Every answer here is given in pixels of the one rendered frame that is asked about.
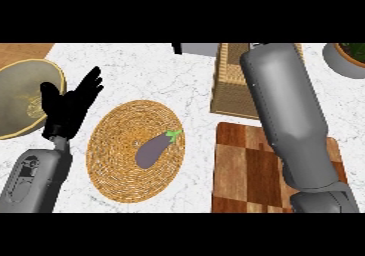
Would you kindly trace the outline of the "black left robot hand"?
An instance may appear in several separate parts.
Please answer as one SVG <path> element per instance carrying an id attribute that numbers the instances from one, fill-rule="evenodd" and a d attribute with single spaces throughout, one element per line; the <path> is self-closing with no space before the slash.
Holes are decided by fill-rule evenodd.
<path id="1" fill-rule="evenodd" d="M 88 110 L 95 102 L 97 96 L 104 89 L 101 85 L 101 69 L 94 67 L 85 76 L 78 88 L 64 95 L 51 82 L 41 84 L 42 109 L 47 113 L 47 123 L 42 136 L 51 140 L 57 136 L 73 139 Z"/>

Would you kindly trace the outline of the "brown wooden board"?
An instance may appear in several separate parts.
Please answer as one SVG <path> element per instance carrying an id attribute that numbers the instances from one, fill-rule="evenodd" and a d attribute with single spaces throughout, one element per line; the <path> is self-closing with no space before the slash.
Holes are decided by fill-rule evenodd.
<path id="1" fill-rule="evenodd" d="M 53 43 L 0 43 L 0 68 L 26 59 L 44 59 Z"/>

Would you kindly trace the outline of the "rectangular wicker basket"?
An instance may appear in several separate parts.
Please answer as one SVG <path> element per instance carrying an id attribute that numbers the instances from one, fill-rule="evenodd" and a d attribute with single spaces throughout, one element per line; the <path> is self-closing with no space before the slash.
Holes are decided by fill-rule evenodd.
<path id="1" fill-rule="evenodd" d="M 219 44 L 211 112 L 258 120 L 259 114 L 240 65 L 240 57 L 249 50 L 249 43 Z"/>

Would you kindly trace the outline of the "checkered wooden cutting board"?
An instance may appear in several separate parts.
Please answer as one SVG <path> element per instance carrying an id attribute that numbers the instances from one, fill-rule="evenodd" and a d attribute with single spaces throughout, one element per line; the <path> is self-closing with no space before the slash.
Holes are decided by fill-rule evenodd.
<path id="1" fill-rule="evenodd" d="M 298 193 L 283 176 L 283 163 L 261 127 L 221 122 L 216 151 L 212 212 L 289 213 Z"/>

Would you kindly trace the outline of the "pale yellow-rimmed bowl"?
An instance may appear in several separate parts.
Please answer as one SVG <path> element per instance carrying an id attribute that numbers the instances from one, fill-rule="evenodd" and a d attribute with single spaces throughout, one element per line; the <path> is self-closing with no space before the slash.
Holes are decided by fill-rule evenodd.
<path id="1" fill-rule="evenodd" d="M 51 82 L 60 93 L 66 93 L 63 70 L 45 59 L 22 60 L 0 69 L 0 140 L 25 136 L 44 127 L 44 82 Z"/>

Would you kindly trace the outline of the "round woven wicker placemat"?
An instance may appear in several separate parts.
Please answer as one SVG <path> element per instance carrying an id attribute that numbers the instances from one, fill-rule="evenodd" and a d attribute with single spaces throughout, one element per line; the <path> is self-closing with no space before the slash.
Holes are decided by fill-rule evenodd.
<path id="1" fill-rule="evenodd" d="M 168 130 L 181 130 L 156 164 L 143 169 L 135 160 L 140 147 Z M 143 202 L 168 187 L 185 156 L 185 132 L 166 105 L 135 100 L 104 116 L 87 150 L 87 168 L 100 193 L 122 203 Z"/>

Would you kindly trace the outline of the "purple eggplant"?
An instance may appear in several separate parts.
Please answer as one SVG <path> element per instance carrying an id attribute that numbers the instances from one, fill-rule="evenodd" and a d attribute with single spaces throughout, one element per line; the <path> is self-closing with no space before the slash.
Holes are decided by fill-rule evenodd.
<path id="1" fill-rule="evenodd" d="M 149 169 L 156 164 L 166 148 L 177 141 L 181 133 L 181 130 L 168 130 L 140 147 L 135 160 L 143 169 Z"/>

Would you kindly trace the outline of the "grey block appliance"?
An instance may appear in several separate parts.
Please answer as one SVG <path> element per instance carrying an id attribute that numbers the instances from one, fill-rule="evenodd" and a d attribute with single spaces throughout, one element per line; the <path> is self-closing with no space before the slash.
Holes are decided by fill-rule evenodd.
<path id="1" fill-rule="evenodd" d="M 218 43 L 174 43 L 174 52 L 177 54 L 196 54 L 215 57 L 218 53 Z"/>

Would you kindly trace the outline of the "grey pot with green plant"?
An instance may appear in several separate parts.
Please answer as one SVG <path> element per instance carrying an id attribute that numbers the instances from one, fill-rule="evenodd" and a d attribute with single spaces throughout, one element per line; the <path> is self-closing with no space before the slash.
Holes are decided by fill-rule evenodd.
<path id="1" fill-rule="evenodd" d="M 342 76 L 352 79 L 365 78 L 365 63 L 355 60 L 340 48 L 339 43 L 327 43 L 323 49 L 323 57 L 329 67 Z"/>

